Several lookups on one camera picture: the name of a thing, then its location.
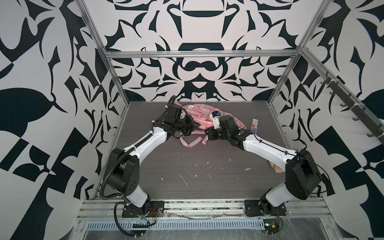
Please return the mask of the pink student backpack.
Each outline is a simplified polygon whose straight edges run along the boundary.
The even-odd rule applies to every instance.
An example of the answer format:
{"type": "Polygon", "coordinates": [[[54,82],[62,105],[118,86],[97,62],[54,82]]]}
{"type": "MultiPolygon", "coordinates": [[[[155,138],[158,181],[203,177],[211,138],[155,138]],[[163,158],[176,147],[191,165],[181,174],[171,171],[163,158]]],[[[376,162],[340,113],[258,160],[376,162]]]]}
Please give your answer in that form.
{"type": "Polygon", "coordinates": [[[210,128],[210,127],[214,127],[212,119],[211,119],[211,113],[213,111],[219,111],[221,113],[221,117],[227,116],[227,115],[233,117],[236,121],[236,124],[239,127],[244,128],[244,129],[246,128],[246,126],[243,124],[243,122],[241,122],[238,118],[234,117],[232,114],[227,113],[227,112],[223,112],[220,109],[215,108],[215,107],[210,106],[210,105],[207,105],[207,104],[185,105],[185,106],[183,106],[183,108],[187,111],[187,113],[189,115],[191,115],[193,117],[193,120],[195,122],[201,124],[201,126],[197,130],[194,130],[192,132],[192,134],[197,134],[197,135],[205,134],[204,138],[198,137],[195,141],[193,141],[189,144],[183,139],[183,137],[181,137],[180,142],[182,143],[182,145],[184,147],[187,147],[187,148],[192,148],[195,145],[197,145],[198,143],[202,143],[203,145],[205,145],[207,143],[207,139],[206,139],[207,135],[205,133],[205,130],[210,128]]]}

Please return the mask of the peach pencil pouch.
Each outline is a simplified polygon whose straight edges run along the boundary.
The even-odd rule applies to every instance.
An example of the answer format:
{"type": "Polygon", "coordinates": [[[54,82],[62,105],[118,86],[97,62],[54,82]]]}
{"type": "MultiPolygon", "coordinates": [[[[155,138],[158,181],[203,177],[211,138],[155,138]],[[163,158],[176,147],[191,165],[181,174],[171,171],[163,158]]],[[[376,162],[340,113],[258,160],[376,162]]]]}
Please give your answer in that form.
{"type": "Polygon", "coordinates": [[[283,169],[281,169],[280,167],[278,167],[277,165],[275,165],[274,163],[271,163],[270,162],[270,167],[278,174],[280,173],[284,173],[285,171],[283,169]]]}

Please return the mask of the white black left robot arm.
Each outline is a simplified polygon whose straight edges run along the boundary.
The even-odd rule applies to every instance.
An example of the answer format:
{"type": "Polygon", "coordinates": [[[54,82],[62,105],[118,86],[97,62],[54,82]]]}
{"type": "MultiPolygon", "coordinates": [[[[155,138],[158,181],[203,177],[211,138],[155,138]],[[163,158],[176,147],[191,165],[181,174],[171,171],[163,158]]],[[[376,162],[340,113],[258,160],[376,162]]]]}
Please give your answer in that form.
{"type": "Polygon", "coordinates": [[[199,127],[200,124],[183,107],[168,105],[163,114],[151,122],[150,131],[144,137],[123,150],[112,150],[99,187],[100,198],[120,198],[123,204],[132,207],[136,215],[148,214],[150,196],[139,185],[141,163],[175,133],[189,136],[199,127]]]}

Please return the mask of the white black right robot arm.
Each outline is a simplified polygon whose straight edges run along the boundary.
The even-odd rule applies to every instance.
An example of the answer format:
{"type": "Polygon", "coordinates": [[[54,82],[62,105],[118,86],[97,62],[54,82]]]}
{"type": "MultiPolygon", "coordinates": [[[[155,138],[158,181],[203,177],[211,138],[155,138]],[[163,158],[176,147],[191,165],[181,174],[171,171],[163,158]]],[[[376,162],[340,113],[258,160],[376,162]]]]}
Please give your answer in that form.
{"type": "Polygon", "coordinates": [[[214,113],[211,119],[213,126],[206,130],[209,140],[226,140],[232,146],[256,154],[285,172],[285,182],[262,195],[248,216],[275,214],[290,200],[306,200],[321,183],[319,166],[308,151],[294,151],[266,141],[254,130],[239,127],[229,115],[214,113]]]}

